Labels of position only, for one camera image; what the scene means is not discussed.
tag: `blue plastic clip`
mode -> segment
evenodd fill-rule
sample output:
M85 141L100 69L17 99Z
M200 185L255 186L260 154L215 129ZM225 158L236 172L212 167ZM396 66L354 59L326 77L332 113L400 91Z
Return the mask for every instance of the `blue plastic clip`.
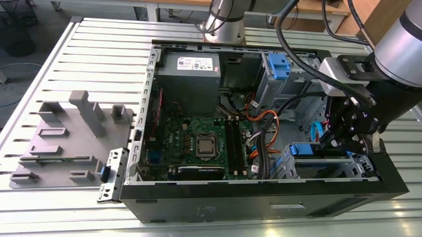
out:
M290 145L291 155L314 155L312 148L310 144L294 144Z
M290 75L290 62L287 61L284 54L268 54L270 66L274 71L275 80L286 80Z

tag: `black strap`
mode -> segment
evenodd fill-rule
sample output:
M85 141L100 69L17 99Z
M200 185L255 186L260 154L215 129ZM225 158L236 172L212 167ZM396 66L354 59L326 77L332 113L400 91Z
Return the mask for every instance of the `black strap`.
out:
M422 30L420 28L410 21L406 12L400 16L400 24L404 30L411 34L418 40L422 40Z
M251 6L250 6L248 11L252 11L252 10L254 10L254 8L255 8L255 3L256 3L256 0L252 0L252 1L251 1Z

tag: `slotted aluminum table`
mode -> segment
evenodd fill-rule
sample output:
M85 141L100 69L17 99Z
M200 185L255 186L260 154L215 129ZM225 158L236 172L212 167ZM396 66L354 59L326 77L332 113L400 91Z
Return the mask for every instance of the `slotted aluminum table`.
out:
M332 55L366 54L356 44L319 33L286 33L296 48ZM412 112L391 123L382 138L410 193L334 218L213 223L141 224L123 204L96 204L97 188L12 190L9 173L36 130L43 101L65 102L87 90L101 108L139 109L152 39L201 41L193 25L85 18L67 26L56 47L0 134L0 233L59 236L420 236L422 126ZM246 29L246 43L279 46L274 30Z

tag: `silver robot column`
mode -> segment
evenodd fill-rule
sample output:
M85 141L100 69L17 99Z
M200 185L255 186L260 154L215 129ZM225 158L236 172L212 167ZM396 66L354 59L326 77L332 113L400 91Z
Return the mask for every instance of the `silver robot column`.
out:
M209 42L239 44L244 39L244 12L276 14L288 0L213 0L211 12L201 26Z

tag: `white label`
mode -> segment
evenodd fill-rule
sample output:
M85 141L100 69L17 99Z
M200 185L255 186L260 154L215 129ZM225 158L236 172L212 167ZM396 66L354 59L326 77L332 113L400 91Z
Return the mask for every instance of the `white label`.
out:
M251 172L252 172L252 173L258 173L258 170L259 170L259 166L252 165L252 167L251 167Z
M258 107L258 103L255 102L255 100L251 101L251 105L256 108Z
M177 58L177 70L212 71L211 58Z

